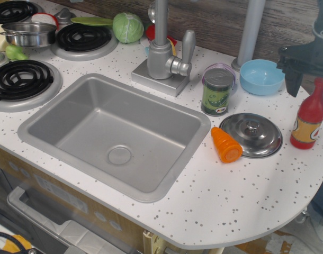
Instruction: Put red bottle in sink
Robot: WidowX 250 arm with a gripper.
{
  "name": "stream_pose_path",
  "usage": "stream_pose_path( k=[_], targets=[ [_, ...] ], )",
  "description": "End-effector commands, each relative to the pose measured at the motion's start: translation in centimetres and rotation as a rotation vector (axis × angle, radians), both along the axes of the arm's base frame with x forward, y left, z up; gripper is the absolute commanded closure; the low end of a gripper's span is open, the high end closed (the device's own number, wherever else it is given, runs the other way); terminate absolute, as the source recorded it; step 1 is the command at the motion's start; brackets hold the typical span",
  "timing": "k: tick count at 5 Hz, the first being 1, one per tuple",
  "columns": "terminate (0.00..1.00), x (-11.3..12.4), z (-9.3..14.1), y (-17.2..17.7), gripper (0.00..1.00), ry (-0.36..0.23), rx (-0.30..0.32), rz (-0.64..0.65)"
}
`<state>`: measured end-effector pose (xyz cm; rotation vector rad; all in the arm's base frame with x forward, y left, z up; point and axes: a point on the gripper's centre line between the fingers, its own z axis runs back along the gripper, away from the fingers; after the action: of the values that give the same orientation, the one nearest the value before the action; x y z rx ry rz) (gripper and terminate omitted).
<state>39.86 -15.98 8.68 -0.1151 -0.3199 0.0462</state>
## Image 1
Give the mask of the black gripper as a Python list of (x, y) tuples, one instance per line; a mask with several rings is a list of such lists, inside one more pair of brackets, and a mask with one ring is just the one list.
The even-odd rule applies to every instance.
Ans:
[(285, 72), (286, 91), (296, 97), (302, 74), (323, 78), (323, 39), (298, 46), (280, 47), (277, 67)]

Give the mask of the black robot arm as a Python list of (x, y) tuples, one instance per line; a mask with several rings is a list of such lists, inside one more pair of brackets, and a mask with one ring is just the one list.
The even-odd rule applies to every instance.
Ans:
[(279, 48), (277, 68), (285, 74), (286, 91), (296, 97), (303, 75), (323, 78), (323, 1), (312, 26), (315, 39), (307, 44)]

